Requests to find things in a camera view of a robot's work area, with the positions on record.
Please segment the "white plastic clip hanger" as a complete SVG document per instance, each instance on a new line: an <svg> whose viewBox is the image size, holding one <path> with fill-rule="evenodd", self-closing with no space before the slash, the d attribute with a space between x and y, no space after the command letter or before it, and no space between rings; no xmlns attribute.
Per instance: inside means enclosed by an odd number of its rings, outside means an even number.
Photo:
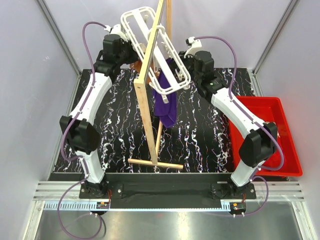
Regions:
<svg viewBox="0 0 320 240"><path fill-rule="evenodd" d="M183 61L178 55L178 52L174 48L169 36L166 33L165 27L161 24L161 18L163 15L163 6L158 5L157 10L151 7L144 6L127 11L121 15L120 21L126 35L132 43L134 50L137 52L138 57L142 61L143 65L150 66L153 63L155 70L161 70L166 77L169 87L163 88L156 79L155 71L153 69L148 70L148 77L151 80L151 87L160 94L164 104L168 104L169 100L167 95L177 92L183 88L186 88L191 82L191 76L187 71L187 68L183 64ZM138 42L134 31L130 27L128 18L133 17L137 22L144 38L147 40L147 47L143 51L141 44ZM162 43L168 50L168 56L173 59L173 62L177 65L182 77L176 79L169 64L165 60L163 53L158 47L158 37L162 38Z"/></svg>

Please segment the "orange brown sock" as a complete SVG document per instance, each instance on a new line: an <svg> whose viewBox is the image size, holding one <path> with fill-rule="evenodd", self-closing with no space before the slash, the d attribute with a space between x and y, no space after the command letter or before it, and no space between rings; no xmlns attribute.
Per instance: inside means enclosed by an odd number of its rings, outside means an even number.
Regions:
<svg viewBox="0 0 320 240"><path fill-rule="evenodd" d="M150 67L152 68L152 70L154 69L154 64L153 64L153 62L151 62ZM137 60L137 61L131 63L131 64L129 65L129 68L130 68L130 69L134 69L135 71L137 71L137 72L140 74L141 68L142 68L142 61L141 61L141 60ZM151 82L151 78L148 77L148 78L147 78L147 84L149 84L150 82Z"/></svg>

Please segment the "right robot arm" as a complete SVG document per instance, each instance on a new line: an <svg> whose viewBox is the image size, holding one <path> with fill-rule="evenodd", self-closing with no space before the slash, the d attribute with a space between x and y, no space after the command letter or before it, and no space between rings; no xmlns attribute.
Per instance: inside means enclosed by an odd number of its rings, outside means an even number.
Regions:
<svg viewBox="0 0 320 240"><path fill-rule="evenodd" d="M260 167L276 152L278 127L254 115L229 91L230 87L215 75L214 59L208 51L194 54L180 51L186 69L201 97L219 109L241 133L243 142L238 154L240 161L230 176L225 191L239 198Z"/></svg>

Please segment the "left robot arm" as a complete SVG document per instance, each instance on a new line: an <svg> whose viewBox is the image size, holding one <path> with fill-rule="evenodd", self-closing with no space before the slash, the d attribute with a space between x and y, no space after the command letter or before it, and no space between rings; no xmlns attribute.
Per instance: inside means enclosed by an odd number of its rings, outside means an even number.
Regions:
<svg viewBox="0 0 320 240"><path fill-rule="evenodd" d="M82 190L97 198L108 193L108 183L98 155L101 135L94 127L95 117L121 66L136 60L138 55L130 42L118 34L105 35L82 97L70 115L59 120L63 132L61 143L67 143L75 151L75 158L80 160L84 171Z"/></svg>

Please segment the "purple sock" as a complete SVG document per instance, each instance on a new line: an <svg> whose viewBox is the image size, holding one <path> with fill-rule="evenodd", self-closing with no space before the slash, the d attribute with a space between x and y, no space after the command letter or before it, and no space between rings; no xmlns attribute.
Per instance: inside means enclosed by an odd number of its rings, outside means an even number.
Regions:
<svg viewBox="0 0 320 240"><path fill-rule="evenodd" d="M177 93L166 95L168 103L164 103L162 95L155 90L152 94L155 100L154 115L159 117L165 128L173 127L177 121Z"/></svg>

